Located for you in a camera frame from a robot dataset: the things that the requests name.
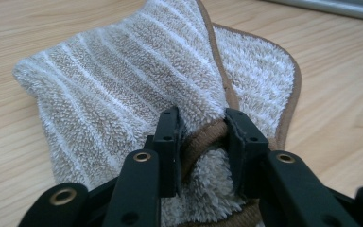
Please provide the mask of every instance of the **towel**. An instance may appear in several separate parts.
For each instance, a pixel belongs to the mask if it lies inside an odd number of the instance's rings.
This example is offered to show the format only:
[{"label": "towel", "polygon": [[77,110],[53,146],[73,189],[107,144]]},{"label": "towel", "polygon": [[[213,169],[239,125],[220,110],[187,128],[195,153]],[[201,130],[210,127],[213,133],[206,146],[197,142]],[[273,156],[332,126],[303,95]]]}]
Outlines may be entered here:
[{"label": "towel", "polygon": [[20,60],[13,75],[37,100],[57,183],[94,189],[144,146],[159,114],[179,108],[181,194],[162,226],[255,226],[257,201],[233,193],[225,109],[246,113],[283,149],[300,70],[280,46],[215,25],[199,0],[147,0],[124,20]]}]

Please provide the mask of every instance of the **wood grain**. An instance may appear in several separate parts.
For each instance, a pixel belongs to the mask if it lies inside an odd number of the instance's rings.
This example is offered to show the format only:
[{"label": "wood grain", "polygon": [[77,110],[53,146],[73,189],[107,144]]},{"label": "wood grain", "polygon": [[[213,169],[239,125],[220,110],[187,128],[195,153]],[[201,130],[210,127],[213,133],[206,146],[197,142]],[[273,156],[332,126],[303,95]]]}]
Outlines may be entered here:
[{"label": "wood grain", "polygon": [[[216,23],[272,40],[297,60],[302,94],[286,150],[328,186],[363,185],[363,21],[249,0],[204,0]],[[11,75],[26,56],[118,22],[144,1],[0,0],[0,226],[16,226],[54,185],[38,108]]]}]

